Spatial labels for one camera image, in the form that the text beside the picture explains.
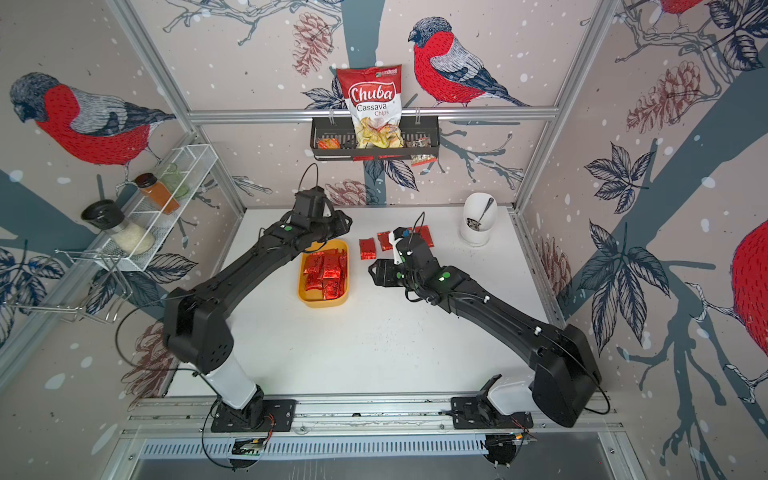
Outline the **yellow plastic storage box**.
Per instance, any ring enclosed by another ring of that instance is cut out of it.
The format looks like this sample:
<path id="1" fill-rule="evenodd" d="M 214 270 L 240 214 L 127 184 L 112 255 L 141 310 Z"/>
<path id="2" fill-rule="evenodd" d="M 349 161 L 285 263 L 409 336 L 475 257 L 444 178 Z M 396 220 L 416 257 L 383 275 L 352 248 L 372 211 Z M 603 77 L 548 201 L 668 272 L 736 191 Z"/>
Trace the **yellow plastic storage box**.
<path id="1" fill-rule="evenodd" d="M 349 248 L 343 240 L 313 245 L 301 255 L 298 297 L 310 308 L 342 305 L 350 292 Z"/>

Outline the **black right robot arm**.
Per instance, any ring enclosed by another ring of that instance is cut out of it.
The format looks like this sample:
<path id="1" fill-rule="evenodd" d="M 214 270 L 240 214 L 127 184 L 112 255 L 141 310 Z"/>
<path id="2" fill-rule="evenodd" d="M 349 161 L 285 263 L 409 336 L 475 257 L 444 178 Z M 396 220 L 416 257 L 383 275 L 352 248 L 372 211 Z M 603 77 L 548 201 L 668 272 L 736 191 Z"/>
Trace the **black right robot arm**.
<path id="1" fill-rule="evenodd" d="M 392 259 L 368 267 L 375 285 L 402 287 L 415 301 L 468 320 L 524 360 L 534 372 L 532 399 L 544 415 L 572 427 L 587 409 L 602 381 L 597 362 L 582 330 L 559 328 L 505 303 L 468 273 L 442 265 L 418 235 L 400 238 Z"/>

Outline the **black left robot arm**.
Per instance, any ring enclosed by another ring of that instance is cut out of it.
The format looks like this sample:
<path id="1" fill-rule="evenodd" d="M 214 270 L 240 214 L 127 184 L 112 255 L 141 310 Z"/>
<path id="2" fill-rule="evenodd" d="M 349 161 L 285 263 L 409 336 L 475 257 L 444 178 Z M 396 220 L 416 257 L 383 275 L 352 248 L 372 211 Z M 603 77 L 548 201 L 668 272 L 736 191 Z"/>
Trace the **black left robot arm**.
<path id="1" fill-rule="evenodd" d="M 163 344 L 189 363 L 221 400 L 236 411 L 256 402 L 260 387 L 233 357 L 227 319 L 240 302 L 276 270 L 351 230 L 353 220 L 333 207 L 321 187 L 295 194 L 293 208 L 267 227 L 256 243 L 214 277 L 165 300 Z"/>

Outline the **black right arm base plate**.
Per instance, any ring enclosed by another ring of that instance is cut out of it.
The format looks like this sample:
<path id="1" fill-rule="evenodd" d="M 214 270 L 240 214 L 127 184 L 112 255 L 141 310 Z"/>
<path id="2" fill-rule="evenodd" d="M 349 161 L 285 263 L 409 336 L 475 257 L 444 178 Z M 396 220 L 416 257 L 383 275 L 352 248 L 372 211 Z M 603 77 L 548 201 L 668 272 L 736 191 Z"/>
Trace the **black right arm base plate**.
<path id="1" fill-rule="evenodd" d="M 450 408 L 442 414 L 452 419 L 456 430 L 530 429 L 534 422 L 529 411 L 502 413 L 490 401 L 490 391 L 503 378 L 491 377 L 481 389 L 470 396 L 452 397 Z"/>

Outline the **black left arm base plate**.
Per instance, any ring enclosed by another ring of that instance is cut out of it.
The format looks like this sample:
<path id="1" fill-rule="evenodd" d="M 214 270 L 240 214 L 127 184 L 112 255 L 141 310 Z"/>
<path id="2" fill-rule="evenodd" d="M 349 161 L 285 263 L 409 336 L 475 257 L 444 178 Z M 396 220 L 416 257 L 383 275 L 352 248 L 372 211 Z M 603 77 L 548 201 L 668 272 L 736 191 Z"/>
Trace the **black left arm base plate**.
<path id="1" fill-rule="evenodd" d="M 237 410 L 221 403 L 213 414 L 211 431 L 214 433 L 289 432 L 295 416 L 294 399 L 252 400 Z"/>

